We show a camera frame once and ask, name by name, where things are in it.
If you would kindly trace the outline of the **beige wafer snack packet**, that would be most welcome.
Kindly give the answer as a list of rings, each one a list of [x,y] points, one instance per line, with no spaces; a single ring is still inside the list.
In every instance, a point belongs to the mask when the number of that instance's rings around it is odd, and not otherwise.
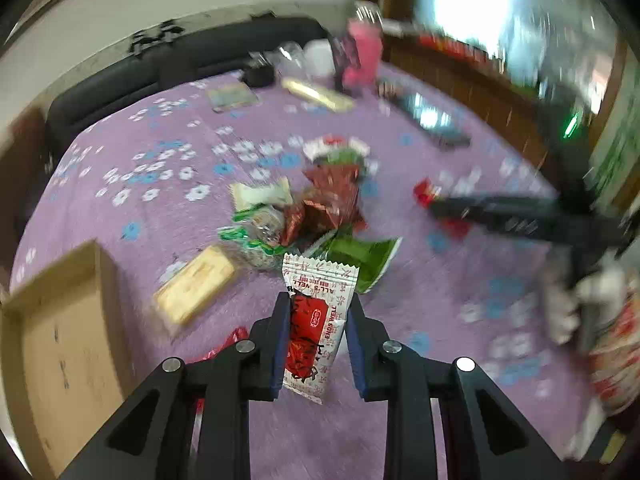
[[[168,333],[178,333],[233,282],[240,265],[221,247],[208,246],[154,294],[154,309]]]

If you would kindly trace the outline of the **white red snack packet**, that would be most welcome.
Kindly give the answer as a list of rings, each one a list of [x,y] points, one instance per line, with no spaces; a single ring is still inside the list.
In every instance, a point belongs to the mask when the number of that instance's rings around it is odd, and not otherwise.
[[[367,157],[371,153],[370,145],[356,136],[350,136],[348,139],[342,136],[320,136],[303,145],[303,153],[309,160],[316,160],[344,150],[352,150],[360,157]]]
[[[283,385],[320,404],[356,292],[359,269],[287,254],[282,275],[291,299]]]

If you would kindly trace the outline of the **clear green candy packet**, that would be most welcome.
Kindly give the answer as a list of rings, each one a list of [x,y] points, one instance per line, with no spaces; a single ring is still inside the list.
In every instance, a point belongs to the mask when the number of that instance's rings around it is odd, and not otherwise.
[[[217,229],[218,238],[258,271],[280,268],[286,247],[281,244],[284,214],[271,205],[236,212],[228,226]]]

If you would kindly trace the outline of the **dark red snack packet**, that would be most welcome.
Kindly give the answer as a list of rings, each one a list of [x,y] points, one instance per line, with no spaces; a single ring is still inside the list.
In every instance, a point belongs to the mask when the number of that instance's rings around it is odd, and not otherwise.
[[[304,170],[303,174],[310,185],[284,208],[283,246],[290,246],[302,235],[341,228],[361,231],[367,227],[358,206],[358,165],[320,165]]]

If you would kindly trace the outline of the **pale green snack packet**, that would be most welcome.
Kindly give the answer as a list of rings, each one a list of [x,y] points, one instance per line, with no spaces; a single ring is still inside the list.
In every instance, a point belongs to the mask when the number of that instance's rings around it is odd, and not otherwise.
[[[236,211],[262,205],[285,207],[293,203],[287,177],[280,177],[272,183],[258,186],[234,182],[229,186],[229,190]]]

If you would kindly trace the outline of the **cardboard box tray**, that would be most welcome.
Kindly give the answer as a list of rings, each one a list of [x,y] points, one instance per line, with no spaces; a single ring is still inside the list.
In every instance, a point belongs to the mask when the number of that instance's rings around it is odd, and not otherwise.
[[[58,478],[136,380],[117,268],[94,240],[1,308],[1,379],[15,439],[36,479]]]

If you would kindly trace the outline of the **black smartphone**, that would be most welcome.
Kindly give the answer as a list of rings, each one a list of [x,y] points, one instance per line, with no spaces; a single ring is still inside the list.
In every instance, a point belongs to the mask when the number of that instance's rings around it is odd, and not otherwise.
[[[390,102],[417,126],[442,151],[468,148],[471,138],[452,116],[416,92],[404,92],[390,97]]]

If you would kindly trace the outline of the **purple floral tablecloth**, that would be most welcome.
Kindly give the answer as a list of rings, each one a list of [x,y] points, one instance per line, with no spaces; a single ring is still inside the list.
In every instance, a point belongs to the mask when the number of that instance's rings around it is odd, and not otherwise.
[[[217,300],[184,336],[162,335],[144,308],[183,261],[212,244],[232,221],[231,190],[264,195],[291,181],[284,237],[303,249],[337,230],[330,246],[370,278],[375,240],[400,239],[363,304],[416,350],[467,353],[542,429],[518,434],[503,420],[486,429],[500,445],[494,479],[563,479],[552,446],[572,429],[579,391],[570,362],[542,339],[532,279],[544,246],[474,229],[462,242],[413,200],[432,177],[454,194],[546,187],[533,170],[491,141],[474,119],[432,108],[442,126],[462,126],[472,143],[450,153],[374,99],[346,114],[317,113],[281,89],[262,92],[246,112],[216,113],[194,82],[122,110],[80,135],[63,156],[24,236],[32,273],[87,240],[114,257],[127,285],[126,325],[138,367],[171,353],[193,356],[231,327],[256,318],[283,285],[258,271]]]

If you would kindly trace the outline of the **cream lotion tube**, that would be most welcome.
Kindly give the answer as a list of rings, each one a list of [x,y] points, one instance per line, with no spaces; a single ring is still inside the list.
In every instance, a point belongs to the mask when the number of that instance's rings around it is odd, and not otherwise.
[[[281,80],[281,86],[293,96],[322,106],[333,113],[349,112],[355,106],[352,98],[344,96],[344,94],[340,92],[322,87],[320,84],[312,84],[308,81],[285,77]]]

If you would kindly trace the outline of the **black phone stand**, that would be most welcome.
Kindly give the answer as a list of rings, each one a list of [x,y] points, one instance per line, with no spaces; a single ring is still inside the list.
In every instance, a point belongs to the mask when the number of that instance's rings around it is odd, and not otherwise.
[[[360,67],[356,40],[345,32],[341,36],[332,36],[330,47],[334,65],[334,88],[345,96],[351,96],[352,86],[346,82],[345,76],[349,68]]]

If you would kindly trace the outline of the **pink sleeved water bottle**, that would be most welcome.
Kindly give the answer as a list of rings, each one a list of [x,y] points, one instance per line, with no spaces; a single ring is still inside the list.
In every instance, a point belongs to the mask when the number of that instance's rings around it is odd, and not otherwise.
[[[373,86],[383,54],[381,26],[352,18],[347,24],[346,39],[350,50],[343,84],[349,89]]]

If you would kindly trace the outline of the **clear plastic cup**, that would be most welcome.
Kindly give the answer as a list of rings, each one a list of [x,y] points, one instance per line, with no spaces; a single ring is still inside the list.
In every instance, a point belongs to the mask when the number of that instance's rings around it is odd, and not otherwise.
[[[282,77],[305,77],[306,67],[303,48],[294,41],[280,44],[276,50],[276,67]]]

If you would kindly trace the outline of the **black small cup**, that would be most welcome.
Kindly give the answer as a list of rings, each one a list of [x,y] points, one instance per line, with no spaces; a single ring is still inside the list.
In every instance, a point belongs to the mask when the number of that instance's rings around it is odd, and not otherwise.
[[[272,87],[276,83],[276,71],[265,60],[251,60],[243,68],[241,81],[252,89]]]

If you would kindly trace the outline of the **small booklet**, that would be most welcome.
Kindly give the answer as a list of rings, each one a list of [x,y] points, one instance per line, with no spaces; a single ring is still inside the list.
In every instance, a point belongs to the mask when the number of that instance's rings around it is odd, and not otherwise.
[[[207,91],[210,105],[215,113],[255,105],[259,102],[258,95],[244,82],[226,84]]]

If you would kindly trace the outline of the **black leather sofa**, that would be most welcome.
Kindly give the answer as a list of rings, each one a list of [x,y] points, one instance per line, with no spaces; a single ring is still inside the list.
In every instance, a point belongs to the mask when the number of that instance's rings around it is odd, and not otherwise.
[[[273,51],[286,42],[303,47],[329,36],[314,18],[267,13],[158,40],[57,96],[46,119],[48,148],[61,157],[79,133],[146,96],[239,70],[253,53]]]

